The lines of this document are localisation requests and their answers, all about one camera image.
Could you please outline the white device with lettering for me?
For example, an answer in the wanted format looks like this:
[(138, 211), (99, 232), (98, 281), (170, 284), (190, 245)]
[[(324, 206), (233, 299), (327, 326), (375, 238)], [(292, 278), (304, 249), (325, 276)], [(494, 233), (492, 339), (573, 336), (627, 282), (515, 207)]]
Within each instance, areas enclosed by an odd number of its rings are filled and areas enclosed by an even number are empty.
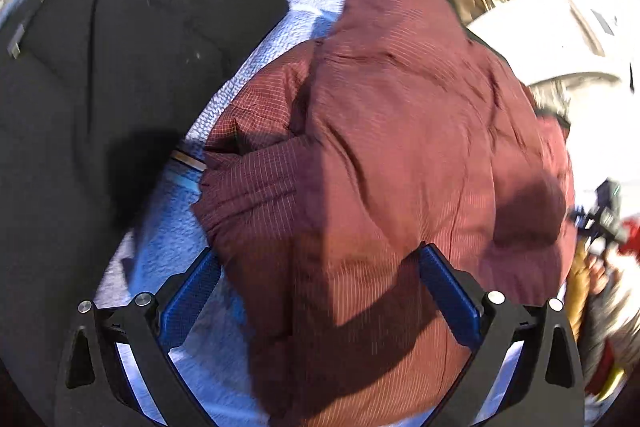
[(510, 0), (468, 28), (500, 53), (526, 86), (555, 80), (632, 85), (632, 58), (611, 15), (573, 0)]

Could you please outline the maroon quilted jacket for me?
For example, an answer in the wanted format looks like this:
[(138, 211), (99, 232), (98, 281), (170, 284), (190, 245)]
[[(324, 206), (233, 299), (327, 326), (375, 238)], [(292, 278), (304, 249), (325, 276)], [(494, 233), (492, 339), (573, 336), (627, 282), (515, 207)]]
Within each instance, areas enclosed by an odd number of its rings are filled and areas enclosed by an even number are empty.
[(345, 0), (243, 87), (204, 154), (194, 215), (273, 426), (390, 425), (442, 399), (468, 354), (421, 243), (524, 305), (570, 271), (564, 132), (452, 0)]

